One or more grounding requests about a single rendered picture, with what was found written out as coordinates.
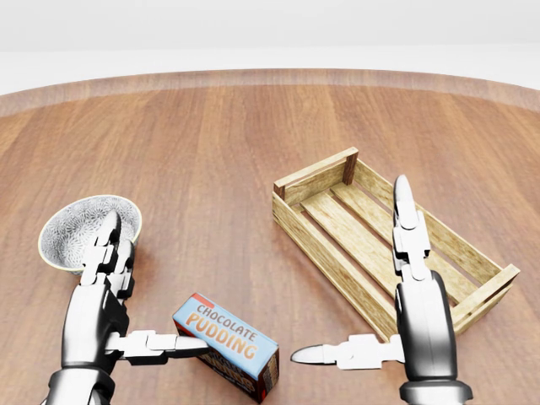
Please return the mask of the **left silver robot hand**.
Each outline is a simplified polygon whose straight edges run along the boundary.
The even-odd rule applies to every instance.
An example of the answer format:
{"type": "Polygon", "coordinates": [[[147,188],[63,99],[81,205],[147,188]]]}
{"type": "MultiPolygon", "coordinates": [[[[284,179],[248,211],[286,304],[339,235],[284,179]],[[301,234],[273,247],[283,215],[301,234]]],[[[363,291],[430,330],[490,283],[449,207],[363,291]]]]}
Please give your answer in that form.
{"type": "Polygon", "coordinates": [[[208,344],[199,338],[154,330],[127,332],[125,301],[134,287],[134,247],[120,238],[121,226],[119,214],[109,212],[86,249],[84,271],[64,322],[62,366],[111,373],[119,359],[131,365],[163,365],[169,358],[208,353],[208,344]]]}

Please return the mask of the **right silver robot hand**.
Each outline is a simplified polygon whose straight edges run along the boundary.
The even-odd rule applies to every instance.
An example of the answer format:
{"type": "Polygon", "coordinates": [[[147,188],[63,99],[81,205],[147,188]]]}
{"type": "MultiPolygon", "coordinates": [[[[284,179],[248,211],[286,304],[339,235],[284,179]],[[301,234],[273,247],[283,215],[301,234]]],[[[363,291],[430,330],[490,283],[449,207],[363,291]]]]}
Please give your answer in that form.
{"type": "Polygon", "coordinates": [[[397,330],[389,343],[373,334],[356,334],[339,345],[320,344],[295,351],[291,360],[308,365],[336,365],[341,370],[379,369],[385,361],[405,365],[410,381],[455,380],[456,340],[446,287],[428,269],[430,243],[424,214],[417,210],[405,175],[393,187],[392,255],[396,275],[397,330]]]}

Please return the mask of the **wooden slat tray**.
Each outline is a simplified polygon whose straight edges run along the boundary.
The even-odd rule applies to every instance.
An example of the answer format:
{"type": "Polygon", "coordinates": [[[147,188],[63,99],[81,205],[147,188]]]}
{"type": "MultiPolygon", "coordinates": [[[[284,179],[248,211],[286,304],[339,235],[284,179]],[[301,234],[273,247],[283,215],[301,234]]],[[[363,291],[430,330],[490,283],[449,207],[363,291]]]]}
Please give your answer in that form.
{"type": "MultiPolygon", "coordinates": [[[[396,333],[393,307],[399,278],[392,262],[392,185],[359,160],[341,153],[273,185],[276,222],[384,341],[396,333]]],[[[496,305],[520,272],[500,267],[431,213],[424,218],[432,251],[453,303],[457,334],[496,305]]]]}

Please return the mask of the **chocolate pudding box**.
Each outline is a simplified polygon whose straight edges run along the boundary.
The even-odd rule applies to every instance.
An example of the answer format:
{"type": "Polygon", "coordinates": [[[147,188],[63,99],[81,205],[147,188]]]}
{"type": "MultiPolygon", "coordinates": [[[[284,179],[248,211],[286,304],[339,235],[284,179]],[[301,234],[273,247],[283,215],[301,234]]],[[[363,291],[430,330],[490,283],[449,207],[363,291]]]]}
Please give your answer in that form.
{"type": "Polygon", "coordinates": [[[182,336],[210,350],[198,358],[261,403],[278,383],[279,347],[270,337],[207,297],[195,293],[173,315],[182,336]]]}

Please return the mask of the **patterned white bowl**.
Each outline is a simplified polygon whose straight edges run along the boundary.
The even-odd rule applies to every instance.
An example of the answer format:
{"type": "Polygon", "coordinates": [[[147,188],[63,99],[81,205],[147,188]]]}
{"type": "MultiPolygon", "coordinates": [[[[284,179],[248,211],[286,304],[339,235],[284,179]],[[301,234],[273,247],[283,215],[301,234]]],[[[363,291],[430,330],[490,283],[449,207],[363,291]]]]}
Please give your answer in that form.
{"type": "Polygon", "coordinates": [[[121,238],[136,244],[143,223],[138,206],[124,197],[97,195],[67,205],[47,221],[38,240],[41,258],[56,269],[80,275],[85,248],[112,210],[121,217],[121,238]]]}

